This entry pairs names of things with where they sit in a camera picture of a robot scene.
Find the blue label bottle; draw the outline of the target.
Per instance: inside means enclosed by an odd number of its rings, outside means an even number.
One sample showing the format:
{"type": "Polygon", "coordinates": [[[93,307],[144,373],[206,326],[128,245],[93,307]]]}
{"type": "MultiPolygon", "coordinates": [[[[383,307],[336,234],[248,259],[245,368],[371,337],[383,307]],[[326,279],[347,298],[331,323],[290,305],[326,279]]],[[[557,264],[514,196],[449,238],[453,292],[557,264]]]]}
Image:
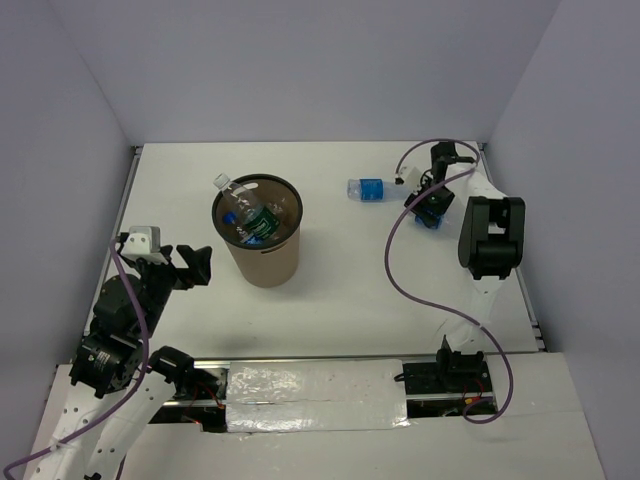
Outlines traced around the blue label bottle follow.
{"type": "Polygon", "coordinates": [[[460,233],[463,220],[459,214],[448,211],[443,215],[432,215],[430,213],[415,214],[414,222],[432,232],[456,236],[460,233]]]}
{"type": "Polygon", "coordinates": [[[360,202],[404,201],[409,189],[404,185],[376,178],[349,179],[347,197],[360,202]]]}
{"type": "Polygon", "coordinates": [[[222,217],[223,224],[232,227],[238,241],[244,245],[261,245],[263,241],[246,228],[233,212],[227,212],[222,217]]]}

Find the blue label bottle top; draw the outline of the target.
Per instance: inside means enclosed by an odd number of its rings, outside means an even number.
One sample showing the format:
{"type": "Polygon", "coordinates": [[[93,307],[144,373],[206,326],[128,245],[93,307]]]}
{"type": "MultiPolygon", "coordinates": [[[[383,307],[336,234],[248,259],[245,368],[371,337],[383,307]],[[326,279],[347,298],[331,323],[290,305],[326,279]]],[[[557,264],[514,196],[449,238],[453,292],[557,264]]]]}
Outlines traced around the blue label bottle top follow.
{"type": "Polygon", "coordinates": [[[376,178],[349,179],[347,197],[360,202],[404,201],[409,189],[404,185],[376,178]]]}

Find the green label bottle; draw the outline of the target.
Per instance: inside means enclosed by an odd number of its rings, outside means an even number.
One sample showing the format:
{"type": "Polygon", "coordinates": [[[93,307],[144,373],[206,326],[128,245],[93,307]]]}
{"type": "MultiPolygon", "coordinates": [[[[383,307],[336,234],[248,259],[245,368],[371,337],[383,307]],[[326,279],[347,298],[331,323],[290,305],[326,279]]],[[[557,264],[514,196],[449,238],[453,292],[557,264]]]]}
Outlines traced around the green label bottle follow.
{"type": "Polygon", "coordinates": [[[230,204],[231,212],[243,229],[260,242],[279,238],[278,217],[246,186],[231,180],[226,174],[214,179],[214,185],[230,204]]]}

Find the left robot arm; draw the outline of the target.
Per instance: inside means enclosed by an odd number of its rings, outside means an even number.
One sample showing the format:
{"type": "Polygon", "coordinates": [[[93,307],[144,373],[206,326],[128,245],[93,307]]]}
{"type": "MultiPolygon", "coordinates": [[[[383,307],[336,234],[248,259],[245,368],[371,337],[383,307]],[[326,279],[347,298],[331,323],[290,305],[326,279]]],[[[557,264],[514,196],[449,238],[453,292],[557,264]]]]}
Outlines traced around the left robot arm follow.
{"type": "Polygon", "coordinates": [[[158,246],[128,234],[112,240],[109,253],[118,273],[98,295],[54,433],[46,447],[6,465],[7,479],[28,464],[34,479],[117,479],[167,400],[213,390],[214,376],[190,355],[150,347],[171,294],[209,284],[212,248],[158,246]]]}

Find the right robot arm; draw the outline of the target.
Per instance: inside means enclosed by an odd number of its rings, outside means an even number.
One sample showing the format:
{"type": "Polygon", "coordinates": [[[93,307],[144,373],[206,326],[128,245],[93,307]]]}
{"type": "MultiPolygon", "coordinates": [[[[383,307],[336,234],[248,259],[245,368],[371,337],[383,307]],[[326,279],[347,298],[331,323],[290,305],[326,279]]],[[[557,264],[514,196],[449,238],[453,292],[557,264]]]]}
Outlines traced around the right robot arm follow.
{"type": "Polygon", "coordinates": [[[454,141],[431,147],[431,168],[399,162],[395,182],[407,187],[409,206],[437,186],[411,212],[415,222],[457,241],[458,260],[472,286],[468,315],[488,326],[495,297],[523,257],[525,203],[508,197],[478,171],[479,156],[461,155],[454,141]]]}

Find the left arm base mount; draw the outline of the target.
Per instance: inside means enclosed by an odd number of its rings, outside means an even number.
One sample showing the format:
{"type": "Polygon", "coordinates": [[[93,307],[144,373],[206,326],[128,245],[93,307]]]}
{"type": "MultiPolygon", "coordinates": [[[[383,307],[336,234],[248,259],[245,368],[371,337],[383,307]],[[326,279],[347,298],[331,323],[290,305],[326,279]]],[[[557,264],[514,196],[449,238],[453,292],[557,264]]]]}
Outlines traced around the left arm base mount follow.
{"type": "Polygon", "coordinates": [[[150,424],[193,424],[206,433],[225,433],[228,368],[196,368],[185,386],[166,401],[150,424]]]}

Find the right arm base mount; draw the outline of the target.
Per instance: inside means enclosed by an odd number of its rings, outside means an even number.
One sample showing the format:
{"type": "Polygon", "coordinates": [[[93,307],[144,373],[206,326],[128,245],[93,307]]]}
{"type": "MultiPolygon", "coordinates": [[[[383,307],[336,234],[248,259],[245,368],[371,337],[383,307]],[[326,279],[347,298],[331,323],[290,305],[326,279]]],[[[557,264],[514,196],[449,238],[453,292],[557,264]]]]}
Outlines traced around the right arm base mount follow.
{"type": "Polygon", "coordinates": [[[463,354],[441,347],[434,360],[404,363],[394,381],[404,386],[410,419],[461,416],[465,407],[486,403],[470,415],[496,412],[493,386],[483,352],[463,354]]]}

